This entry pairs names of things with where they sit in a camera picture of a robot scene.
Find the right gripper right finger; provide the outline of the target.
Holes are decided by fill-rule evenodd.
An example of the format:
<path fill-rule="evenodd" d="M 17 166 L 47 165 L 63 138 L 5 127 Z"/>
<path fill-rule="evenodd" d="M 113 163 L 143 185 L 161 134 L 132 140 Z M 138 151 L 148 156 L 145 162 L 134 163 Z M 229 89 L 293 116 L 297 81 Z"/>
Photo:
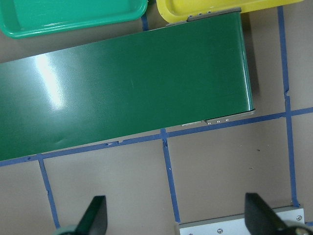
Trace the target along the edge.
<path fill-rule="evenodd" d="M 245 226 L 251 235 L 282 235 L 288 228 L 257 193 L 245 195 Z"/>

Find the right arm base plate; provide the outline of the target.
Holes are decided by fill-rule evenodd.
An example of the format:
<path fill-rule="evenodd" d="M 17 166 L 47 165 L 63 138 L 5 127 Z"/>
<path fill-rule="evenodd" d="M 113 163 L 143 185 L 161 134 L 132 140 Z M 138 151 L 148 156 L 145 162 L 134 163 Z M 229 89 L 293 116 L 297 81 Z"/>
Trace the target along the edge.
<path fill-rule="evenodd" d="M 304 225 L 302 207 L 280 207 L 273 210 L 288 225 Z M 179 235 L 248 235 L 243 214 L 178 225 Z"/>

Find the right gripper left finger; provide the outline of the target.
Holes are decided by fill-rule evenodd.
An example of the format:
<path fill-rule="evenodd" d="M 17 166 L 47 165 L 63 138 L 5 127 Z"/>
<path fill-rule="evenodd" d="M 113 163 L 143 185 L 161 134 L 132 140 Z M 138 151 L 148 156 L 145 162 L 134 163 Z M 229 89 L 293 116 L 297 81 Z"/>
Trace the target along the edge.
<path fill-rule="evenodd" d="M 95 196 L 78 223 L 76 235 L 105 235 L 108 228 L 106 197 Z"/>

